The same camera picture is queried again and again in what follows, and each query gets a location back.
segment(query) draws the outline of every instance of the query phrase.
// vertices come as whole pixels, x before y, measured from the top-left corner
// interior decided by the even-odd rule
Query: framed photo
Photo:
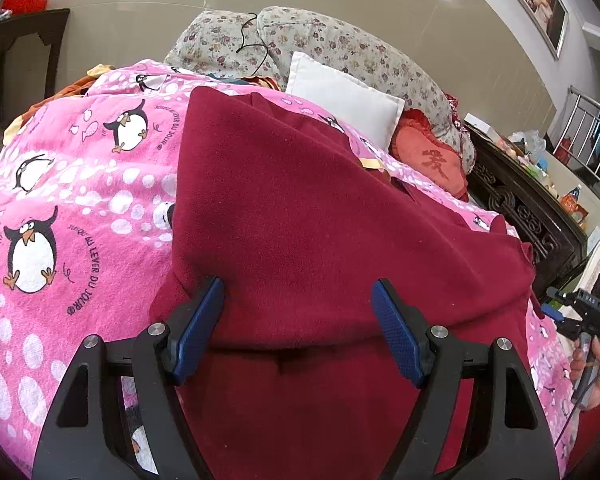
[[[560,57],[569,14],[561,0],[519,0],[555,59]]]

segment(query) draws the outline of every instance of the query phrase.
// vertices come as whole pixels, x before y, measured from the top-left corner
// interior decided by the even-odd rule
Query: tiled wall
[[[203,9],[258,12],[268,5],[323,12],[379,36],[458,96],[461,112],[471,111],[503,134],[545,130],[554,116],[538,73],[484,0],[50,0],[51,7],[72,11],[58,88],[97,63],[163,59]]]

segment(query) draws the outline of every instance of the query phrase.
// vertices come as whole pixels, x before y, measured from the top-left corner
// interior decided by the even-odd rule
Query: folded clothing
[[[280,88],[276,83],[276,80],[272,77],[264,77],[264,76],[247,76],[247,77],[219,77],[213,74],[207,74],[210,78],[215,79],[216,81],[220,81],[222,83],[233,84],[233,85],[253,85],[253,86],[261,86],[263,88],[269,88],[271,90],[276,90],[280,92]]]
[[[380,277],[431,324],[482,343],[506,336],[526,355],[534,270],[502,218],[471,230],[366,172],[340,130],[255,93],[196,88],[179,157],[172,266],[150,313],[165,318],[207,274],[226,284],[210,351],[180,389],[215,478],[378,476],[418,393],[370,306]],[[464,384],[442,468],[470,393]]]

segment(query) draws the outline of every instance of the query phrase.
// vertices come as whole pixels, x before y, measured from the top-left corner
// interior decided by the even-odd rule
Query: human hand
[[[591,351],[593,355],[600,363],[600,340],[597,336],[591,342]],[[576,381],[582,376],[582,371],[587,365],[587,356],[580,349],[580,341],[576,341],[576,349],[573,351],[573,361],[571,361],[571,373],[569,377],[571,381]],[[595,408],[600,404],[600,375],[596,378],[595,384],[591,387],[591,395],[589,396],[589,404],[587,405],[587,409]]]

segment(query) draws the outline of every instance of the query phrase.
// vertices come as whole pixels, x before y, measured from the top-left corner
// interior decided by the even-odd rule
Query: floral pillow
[[[259,75],[272,77],[282,86],[280,72],[270,57],[258,68],[265,55],[255,14],[206,10],[184,30],[164,62],[221,78],[250,76],[257,69]]]
[[[423,111],[436,138],[461,154],[464,170],[471,170],[474,147],[471,141],[462,142],[451,121],[446,96],[407,55],[359,27],[309,10],[265,7],[257,23],[283,84],[288,79],[293,52],[304,52],[372,88],[404,99],[405,110]]]

